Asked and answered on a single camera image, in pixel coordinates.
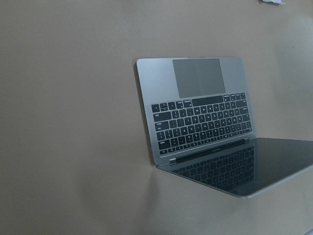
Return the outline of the grey laptop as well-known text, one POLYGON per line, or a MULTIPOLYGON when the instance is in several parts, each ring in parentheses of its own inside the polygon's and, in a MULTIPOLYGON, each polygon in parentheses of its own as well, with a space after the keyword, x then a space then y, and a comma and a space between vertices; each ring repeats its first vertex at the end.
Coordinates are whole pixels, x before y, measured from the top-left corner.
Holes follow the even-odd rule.
POLYGON ((313 166, 311 141, 258 138, 242 59, 136 61, 158 169, 240 198, 313 166))

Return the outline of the white crumpled paper scrap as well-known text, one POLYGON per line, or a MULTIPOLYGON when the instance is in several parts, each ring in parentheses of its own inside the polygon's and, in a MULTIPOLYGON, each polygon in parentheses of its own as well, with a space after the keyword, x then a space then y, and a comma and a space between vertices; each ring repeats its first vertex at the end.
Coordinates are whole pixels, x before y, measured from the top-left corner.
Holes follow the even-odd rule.
POLYGON ((273 4, 285 4, 283 0, 261 0, 262 2, 273 3, 273 4))

